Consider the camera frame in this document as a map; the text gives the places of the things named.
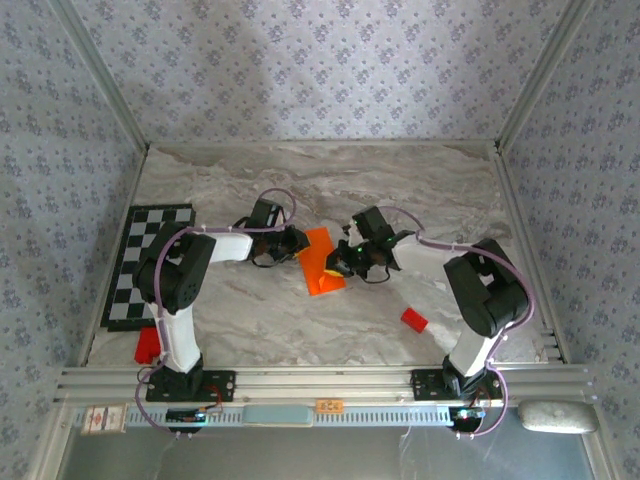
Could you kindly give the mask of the small red block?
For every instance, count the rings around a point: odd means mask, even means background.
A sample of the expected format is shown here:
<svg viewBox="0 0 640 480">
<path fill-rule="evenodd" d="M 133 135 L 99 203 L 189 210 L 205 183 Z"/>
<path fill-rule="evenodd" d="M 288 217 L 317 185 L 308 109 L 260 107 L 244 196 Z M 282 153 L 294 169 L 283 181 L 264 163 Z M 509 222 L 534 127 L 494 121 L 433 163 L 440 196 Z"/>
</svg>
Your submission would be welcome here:
<svg viewBox="0 0 640 480">
<path fill-rule="evenodd" d="M 416 333 L 422 333 L 428 326 L 428 320 L 411 307 L 404 310 L 401 321 Z"/>
</svg>

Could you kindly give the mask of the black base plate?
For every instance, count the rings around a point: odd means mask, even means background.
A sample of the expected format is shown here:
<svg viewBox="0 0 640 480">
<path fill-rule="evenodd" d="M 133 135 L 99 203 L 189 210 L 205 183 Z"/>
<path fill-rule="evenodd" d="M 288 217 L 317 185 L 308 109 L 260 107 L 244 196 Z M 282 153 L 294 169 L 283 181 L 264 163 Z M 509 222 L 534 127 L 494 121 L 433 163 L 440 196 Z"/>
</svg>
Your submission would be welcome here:
<svg viewBox="0 0 640 480">
<path fill-rule="evenodd" d="M 483 370 L 473 377 L 461 377 L 441 368 L 414 369 L 410 385 L 416 401 L 428 400 L 502 400 L 503 391 L 498 376 Z"/>
<path fill-rule="evenodd" d="M 232 402 L 236 386 L 232 370 L 174 372 L 168 368 L 151 375 L 145 395 L 147 402 Z"/>
</svg>

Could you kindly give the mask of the aluminium mounting rail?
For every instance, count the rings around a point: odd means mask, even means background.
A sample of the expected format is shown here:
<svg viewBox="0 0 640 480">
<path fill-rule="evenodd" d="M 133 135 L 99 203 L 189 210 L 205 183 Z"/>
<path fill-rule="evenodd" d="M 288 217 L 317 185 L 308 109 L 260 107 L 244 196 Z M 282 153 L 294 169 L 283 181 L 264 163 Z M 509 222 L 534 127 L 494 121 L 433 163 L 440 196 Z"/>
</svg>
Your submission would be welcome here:
<svg viewBox="0 0 640 480">
<path fill-rule="evenodd" d="M 592 403 L 598 399 L 585 365 L 499 364 L 509 401 L 566 399 Z M 347 405 L 395 405 L 413 400 L 410 366 L 236 367 L 236 404 L 313 404 L 336 398 Z M 56 402 L 72 405 L 130 402 L 137 385 L 136 367 L 69 368 L 54 391 Z"/>
</svg>

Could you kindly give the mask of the red white sticker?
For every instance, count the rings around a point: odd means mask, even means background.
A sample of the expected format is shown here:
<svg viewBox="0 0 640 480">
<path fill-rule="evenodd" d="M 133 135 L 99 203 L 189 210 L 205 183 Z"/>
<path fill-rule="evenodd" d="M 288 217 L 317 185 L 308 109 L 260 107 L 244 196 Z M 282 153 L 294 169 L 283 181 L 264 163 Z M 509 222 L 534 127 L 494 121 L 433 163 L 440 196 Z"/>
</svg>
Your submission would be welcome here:
<svg viewBox="0 0 640 480">
<path fill-rule="evenodd" d="M 128 406 L 126 404 L 94 405 L 85 409 L 82 435 L 124 433 Z"/>
</svg>

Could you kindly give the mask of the aluminium side rail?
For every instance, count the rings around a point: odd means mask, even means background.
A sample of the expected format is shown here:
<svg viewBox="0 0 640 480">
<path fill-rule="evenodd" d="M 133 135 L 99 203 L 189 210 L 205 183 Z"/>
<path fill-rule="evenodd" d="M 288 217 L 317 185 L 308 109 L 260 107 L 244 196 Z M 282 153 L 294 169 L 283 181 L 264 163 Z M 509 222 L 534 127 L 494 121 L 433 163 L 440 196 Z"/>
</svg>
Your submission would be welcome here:
<svg viewBox="0 0 640 480">
<path fill-rule="evenodd" d="M 105 264 L 105 273 L 102 276 L 99 293 L 96 296 L 96 300 L 94 303 L 93 310 L 91 312 L 91 316 L 89 317 L 88 323 L 86 324 L 86 329 L 84 331 L 84 336 L 83 336 L 79 353 L 76 356 L 76 359 L 73 361 L 74 367 L 83 367 L 86 365 L 87 358 L 90 354 L 91 345 L 95 337 L 96 330 L 100 327 L 102 312 L 103 312 L 103 309 L 107 300 L 107 296 L 109 293 L 111 276 L 113 274 L 116 259 L 118 256 L 120 238 L 126 224 L 128 209 L 133 199 L 135 198 L 141 173 L 148 156 L 148 151 L 149 149 L 146 149 L 143 151 L 142 158 L 138 166 L 134 170 L 134 173 L 132 174 L 132 180 L 127 190 L 127 196 L 125 197 L 125 200 L 124 200 L 123 210 L 120 217 L 118 218 L 117 228 L 115 230 L 115 238 L 109 244 L 110 246 L 109 257 L 108 257 L 107 263 Z"/>
<path fill-rule="evenodd" d="M 502 199 L 515 239 L 515 250 L 523 273 L 536 297 L 536 314 L 532 323 L 543 338 L 544 352 L 548 362 L 568 364 L 571 362 L 568 345 L 551 300 L 550 288 L 547 285 L 535 243 L 531 237 L 525 209 L 517 195 L 515 180 L 509 164 L 497 148 L 491 146 L 489 154 L 495 164 Z"/>
</svg>

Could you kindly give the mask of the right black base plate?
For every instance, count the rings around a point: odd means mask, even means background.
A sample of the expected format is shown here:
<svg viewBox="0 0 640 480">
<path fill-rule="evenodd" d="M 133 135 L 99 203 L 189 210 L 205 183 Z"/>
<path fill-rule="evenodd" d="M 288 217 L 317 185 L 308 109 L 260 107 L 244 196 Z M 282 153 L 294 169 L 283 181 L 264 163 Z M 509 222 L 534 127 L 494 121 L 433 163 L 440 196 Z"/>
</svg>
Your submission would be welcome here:
<svg viewBox="0 0 640 480">
<path fill-rule="evenodd" d="M 503 391 L 498 376 L 483 370 L 473 377 L 461 377 L 441 368 L 414 369 L 410 385 L 416 401 L 428 400 L 502 400 Z"/>
</svg>

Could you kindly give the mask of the grey metal sheet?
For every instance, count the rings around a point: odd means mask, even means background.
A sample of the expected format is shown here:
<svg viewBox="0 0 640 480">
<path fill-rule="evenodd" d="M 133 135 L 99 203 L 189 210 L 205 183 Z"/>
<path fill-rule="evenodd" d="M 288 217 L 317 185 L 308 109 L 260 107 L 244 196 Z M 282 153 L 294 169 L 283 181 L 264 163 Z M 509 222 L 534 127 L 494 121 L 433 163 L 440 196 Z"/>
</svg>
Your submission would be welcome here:
<svg viewBox="0 0 640 480">
<path fill-rule="evenodd" d="M 458 440 L 438 428 L 148 428 L 73 435 L 56 480 L 595 480 L 577 436 L 505 423 Z"/>
</svg>

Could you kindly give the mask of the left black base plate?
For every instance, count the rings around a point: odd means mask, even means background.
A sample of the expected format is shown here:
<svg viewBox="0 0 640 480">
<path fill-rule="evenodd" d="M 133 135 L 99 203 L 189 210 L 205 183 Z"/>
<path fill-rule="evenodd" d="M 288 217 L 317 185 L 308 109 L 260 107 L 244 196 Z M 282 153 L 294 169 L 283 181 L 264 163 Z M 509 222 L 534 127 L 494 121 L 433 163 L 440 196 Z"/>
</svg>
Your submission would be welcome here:
<svg viewBox="0 0 640 480">
<path fill-rule="evenodd" d="M 232 370 L 174 372 L 168 368 L 151 375 L 145 395 L 147 402 L 232 402 L 236 386 Z"/>
</svg>

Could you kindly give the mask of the aluminium frame post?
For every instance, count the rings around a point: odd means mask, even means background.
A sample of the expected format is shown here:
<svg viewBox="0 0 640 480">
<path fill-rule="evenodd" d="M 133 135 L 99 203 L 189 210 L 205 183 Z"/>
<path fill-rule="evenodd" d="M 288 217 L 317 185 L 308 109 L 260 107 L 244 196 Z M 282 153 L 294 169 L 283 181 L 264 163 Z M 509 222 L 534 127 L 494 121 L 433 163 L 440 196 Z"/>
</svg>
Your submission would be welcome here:
<svg viewBox="0 0 640 480">
<path fill-rule="evenodd" d="M 595 3 L 596 0 L 567 0 L 562 14 L 550 32 L 544 48 L 496 137 L 495 146 L 500 155 L 506 155 L 513 146 Z"/>
<path fill-rule="evenodd" d="M 104 96 L 124 133 L 138 151 L 146 154 L 148 142 L 72 1 L 47 1 L 84 61 L 97 88 Z"/>
</svg>

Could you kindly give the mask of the blue-grey duct cover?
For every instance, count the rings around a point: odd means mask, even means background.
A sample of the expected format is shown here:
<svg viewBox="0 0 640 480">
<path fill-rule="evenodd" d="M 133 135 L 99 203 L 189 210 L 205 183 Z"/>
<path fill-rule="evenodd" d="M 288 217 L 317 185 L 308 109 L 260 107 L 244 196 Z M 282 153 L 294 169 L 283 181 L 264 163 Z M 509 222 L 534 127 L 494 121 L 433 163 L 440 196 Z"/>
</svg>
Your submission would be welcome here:
<svg viewBox="0 0 640 480">
<path fill-rule="evenodd" d="M 313 411 L 304 405 L 245 406 L 242 423 L 259 427 L 310 427 L 313 425 Z"/>
</svg>

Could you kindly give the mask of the left circuit board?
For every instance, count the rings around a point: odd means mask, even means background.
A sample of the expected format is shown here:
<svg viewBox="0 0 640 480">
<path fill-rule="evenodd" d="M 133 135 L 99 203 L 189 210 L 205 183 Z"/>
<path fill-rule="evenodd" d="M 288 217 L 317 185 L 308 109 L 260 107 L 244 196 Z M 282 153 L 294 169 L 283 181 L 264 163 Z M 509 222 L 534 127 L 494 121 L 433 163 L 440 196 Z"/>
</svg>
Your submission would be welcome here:
<svg viewBox="0 0 640 480">
<path fill-rule="evenodd" d="M 203 408 L 169 408 L 165 414 L 168 423 L 205 424 L 207 410 Z"/>
</svg>

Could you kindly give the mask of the red studded brick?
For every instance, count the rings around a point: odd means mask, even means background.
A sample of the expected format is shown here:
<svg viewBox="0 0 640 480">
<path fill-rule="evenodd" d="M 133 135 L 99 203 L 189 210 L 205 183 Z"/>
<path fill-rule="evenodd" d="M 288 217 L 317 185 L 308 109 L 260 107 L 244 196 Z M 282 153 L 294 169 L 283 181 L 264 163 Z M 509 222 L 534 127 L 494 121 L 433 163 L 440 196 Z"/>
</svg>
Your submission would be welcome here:
<svg viewBox="0 0 640 480">
<path fill-rule="evenodd" d="M 155 327 L 144 327 L 139 332 L 138 342 L 134 353 L 137 364 L 151 364 L 161 353 L 158 333 Z"/>
</svg>

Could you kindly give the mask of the black grey checkerboard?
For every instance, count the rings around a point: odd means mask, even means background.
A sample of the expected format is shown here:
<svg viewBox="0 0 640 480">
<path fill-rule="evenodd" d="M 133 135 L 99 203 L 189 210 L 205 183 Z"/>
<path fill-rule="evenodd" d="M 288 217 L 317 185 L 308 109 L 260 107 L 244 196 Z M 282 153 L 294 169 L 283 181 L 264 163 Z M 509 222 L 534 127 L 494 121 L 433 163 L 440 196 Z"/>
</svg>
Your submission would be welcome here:
<svg viewBox="0 0 640 480">
<path fill-rule="evenodd" d="M 133 205 L 121 234 L 100 326 L 110 332 L 138 331 L 154 327 L 152 312 L 133 286 L 132 275 L 142 251 L 154 240 L 166 221 L 193 226 L 196 212 L 191 204 Z"/>
</svg>

